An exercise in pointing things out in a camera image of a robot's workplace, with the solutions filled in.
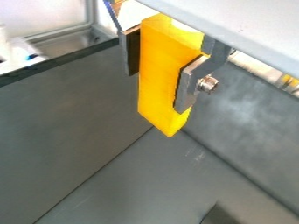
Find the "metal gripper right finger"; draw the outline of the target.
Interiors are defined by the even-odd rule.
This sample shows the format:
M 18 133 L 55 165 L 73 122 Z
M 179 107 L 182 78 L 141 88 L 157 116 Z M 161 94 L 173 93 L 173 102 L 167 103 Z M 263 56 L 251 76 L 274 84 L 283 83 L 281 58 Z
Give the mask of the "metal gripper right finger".
M 197 102 L 201 92 L 211 94 L 219 85 L 213 73 L 226 64 L 231 47 L 209 35 L 203 36 L 202 53 L 182 68 L 177 85 L 174 109 L 183 113 Z

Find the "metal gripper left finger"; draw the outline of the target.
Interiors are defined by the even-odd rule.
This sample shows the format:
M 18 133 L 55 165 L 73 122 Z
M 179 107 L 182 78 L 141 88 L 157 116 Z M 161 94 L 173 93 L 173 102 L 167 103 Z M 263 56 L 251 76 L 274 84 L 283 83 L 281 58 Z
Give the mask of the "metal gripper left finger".
M 127 76 L 133 76 L 139 72 L 141 24 L 135 24 L 125 30 L 118 19 L 118 13 L 121 12 L 121 4 L 123 1 L 117 2 L 115 0 L 103 0 L 103 2 L 117 27 L 117 35 L 119 37 L 119 44 L 122 48 L 125 74 Z

